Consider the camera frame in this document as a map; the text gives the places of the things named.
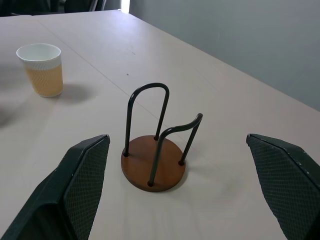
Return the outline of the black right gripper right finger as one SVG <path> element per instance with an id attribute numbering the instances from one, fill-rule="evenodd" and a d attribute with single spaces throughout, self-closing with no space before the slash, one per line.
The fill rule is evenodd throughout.
<path id="1" fill-rule="evenodd" d="M 287 240 L 320 240 L 320 165 L 301 147 L 248 134 L 263 197 Z"/>

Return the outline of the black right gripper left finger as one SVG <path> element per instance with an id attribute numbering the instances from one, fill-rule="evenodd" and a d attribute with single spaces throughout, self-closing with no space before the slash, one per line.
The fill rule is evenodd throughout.
<path id="1" fill-rule="evenodd" d="M 100 203 L 109 135 L 72 146 L 0 240 L 88 240 Z"/>

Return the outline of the dark office chair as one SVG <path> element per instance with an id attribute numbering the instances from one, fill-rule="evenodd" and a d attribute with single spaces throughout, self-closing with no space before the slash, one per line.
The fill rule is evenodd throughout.
<path id="1" fill-rule="evenodd" d="M 124 10 L 130 0 L 0 0 L 0 17 Z"/>

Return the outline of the white and yellow paper cup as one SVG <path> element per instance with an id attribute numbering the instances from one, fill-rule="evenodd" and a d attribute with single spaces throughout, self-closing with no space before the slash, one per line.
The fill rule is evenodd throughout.
<path id="1" fill-rule="evenodd" d="M 51 98 L 63 91 L 62 51 L 47 43 L 24 45 L 16 51 L 34 91 Z"/>

